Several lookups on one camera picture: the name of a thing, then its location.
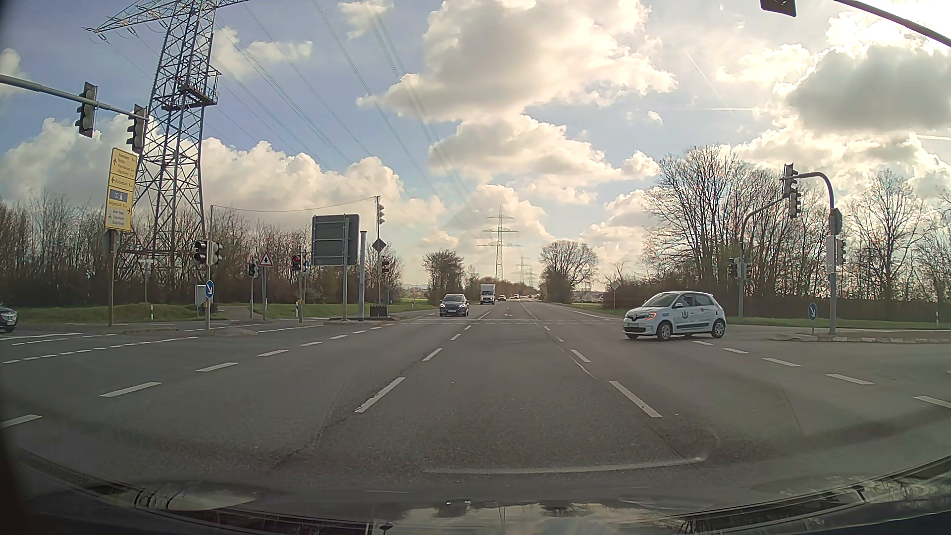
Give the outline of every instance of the dark car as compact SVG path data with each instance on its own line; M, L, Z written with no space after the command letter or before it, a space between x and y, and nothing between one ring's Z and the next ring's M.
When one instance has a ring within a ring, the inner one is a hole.
M16 310L4 307L3 303L0 303L0 328L6 332L13 332L16 328Z
M468 316L469 300L461 293L447 293L439 303L440 316Z

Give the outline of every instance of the blank sign board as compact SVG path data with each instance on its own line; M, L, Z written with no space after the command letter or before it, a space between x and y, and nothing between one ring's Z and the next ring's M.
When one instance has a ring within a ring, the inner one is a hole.
M344 239L344 232L349 235ZM359 215L315 215L311 229L311 263L314 266L342 266L347 247L347 265L359 259Z

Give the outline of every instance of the car hood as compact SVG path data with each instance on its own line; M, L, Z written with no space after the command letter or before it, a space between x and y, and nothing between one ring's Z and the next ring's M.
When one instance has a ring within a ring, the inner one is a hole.
M293 493L201 481L130 484L82 474L28 453L20 461L32 468L29 487L35 495L29 506L35 514L73 521L108 519L109 525L127 533L220 535L253 528L257 533L328 535L771 535L822 533L951 511L951 457L873 479L803 477L749 488L702 483L668 488L661 482L560 490L456 484L381 493Z

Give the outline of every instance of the utility pole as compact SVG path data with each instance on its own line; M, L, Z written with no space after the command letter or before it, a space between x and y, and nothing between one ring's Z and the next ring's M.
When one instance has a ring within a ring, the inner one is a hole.
M507 219L514 220L515 218L511 215L505 215L502 213L502 207L498 207L498 215L490 215L486 219L496 219L498 224L496 228L486 228L482 230L483 232L489 232L490 234L495 234L495 240L488 244L480 244L481 247L495 248L495 279L501 281L505 276L505 271L502 269L502 248L520 248L522 246L516 244L510 244L505 242L503 239L504 234L508 232L518 233L518 230L512 230L511 228L505 228L502 226L502 221Z

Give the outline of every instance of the white truck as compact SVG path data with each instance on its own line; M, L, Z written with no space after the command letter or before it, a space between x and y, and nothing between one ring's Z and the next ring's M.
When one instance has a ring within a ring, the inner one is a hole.
M478 301L481 305L494 305L495 285L481 285Z

